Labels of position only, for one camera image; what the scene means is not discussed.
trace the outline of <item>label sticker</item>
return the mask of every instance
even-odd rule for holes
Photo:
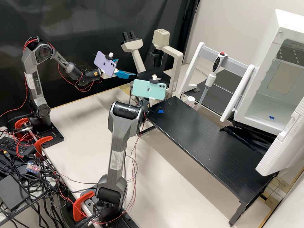
[[[33,76],[31,74],[26,74],[26,73],[24,73],[24,75],[25,75],[26,83],[27,83],[28,87],[30,89],[34,89],[35,84],[34,84]]]
[[[112,150],[110,169],[120,170],[123,164],[124,152]]]

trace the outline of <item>white wall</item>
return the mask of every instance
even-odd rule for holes
[[[207,47],[250,64],[275,8],[304,15],[303,0],[201,0],[184,63],[191,61],[198,43],[203,41]],[[209,69],[210,65],[200,60],[200,67]]]
[[[263,228],[302,228],[304,224],[304,175],[270,216]]]

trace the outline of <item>black curtain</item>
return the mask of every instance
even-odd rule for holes
[[[140,54],[146,68],[152,62],[148,52],[155,29],[170,32],[174,48],[186,43],[197,0],[2,0],[0,2],[0,115],[19,107],[25,99],[24,74],[21,63],[22,47],[30,36],[40,36],[50,42],[68,60],[76,65],[94,67],[97,51],[114,53],[119,59],[118,69],[136,72],[130,53],[120,43],[123,31],[135,31],[143,39]],[[164,59],[163,68],[172,67]],[[59,75],[57,63],[46,61],[38,66],[42,88],[50,107],[56,107],[98,92],[128,83],[117,77],[94,85],[87,93],[77,91]],[[14,116],[29,112],[28,101],[18,111],[0,118],[0,125]]]

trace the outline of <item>red clamp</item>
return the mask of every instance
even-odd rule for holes
[[[17,120],[16,123],[15,123],[15,128],[19,128],[22,124],[25,124],[29,121],[28,118],[22,118],[20,120]]]
[[[76,222],[82,220],[84,215],[81,213],[81,203],[86,201],[89,198],[92,198],[95,195],[93,191],[89,191],[86,194],[83,194],[80,198],[78,198],[73,204],[73,217]]]
[[[41,145],[42,145],[43,143],[47,142],[47,141],[51,141],[52,139],[53,139],[53,136],[45,136],[45,137],[43,137],[43,138],[41,138],[41,139],[38,139],[38,140],[35,142],[34,146],[35,146],[35,148],[36,148],[36,150],[37,150],[37,152],[36,152],[36,157],[41,157],[41,156],[42,156]]]
[[[22,118],[16,121],[15,123],[15,129],[20,128],[23,124],[28,123],[29,119],[28,118]],[[18,138],[22,138],[23,134],[22,133],[17,133],[17,137]]]

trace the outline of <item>small bottle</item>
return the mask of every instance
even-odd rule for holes
[[[186,100],[186,104],[189,105],[191,108],[195,108],[195,98],[189,96]]]

